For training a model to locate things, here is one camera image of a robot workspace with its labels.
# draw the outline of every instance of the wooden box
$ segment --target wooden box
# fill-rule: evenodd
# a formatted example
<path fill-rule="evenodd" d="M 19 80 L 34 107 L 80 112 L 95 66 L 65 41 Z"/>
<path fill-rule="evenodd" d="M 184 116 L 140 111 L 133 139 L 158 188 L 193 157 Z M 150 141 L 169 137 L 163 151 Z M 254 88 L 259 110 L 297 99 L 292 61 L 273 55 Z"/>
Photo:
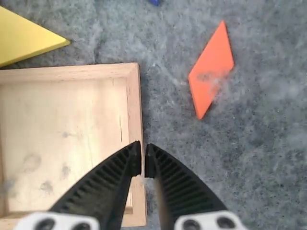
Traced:
<path fill-rule="evenodd" d="M 0 71 L 0 229 L 48 210 L 75 182 L 140 140 L 137 63 Z M 142 177 L 123 227 L 146 224 Z"/>

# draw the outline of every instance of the yellow wooden block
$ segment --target yellow wooden block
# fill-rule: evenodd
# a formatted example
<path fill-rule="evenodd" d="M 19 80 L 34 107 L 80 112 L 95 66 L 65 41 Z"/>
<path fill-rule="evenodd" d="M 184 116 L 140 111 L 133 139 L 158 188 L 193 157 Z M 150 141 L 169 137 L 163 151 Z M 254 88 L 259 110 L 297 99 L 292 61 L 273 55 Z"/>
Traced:
<path fill-rule="evenodd" d="M 65 38 L 0 7 L 0 67 L 69 44 Z"/>

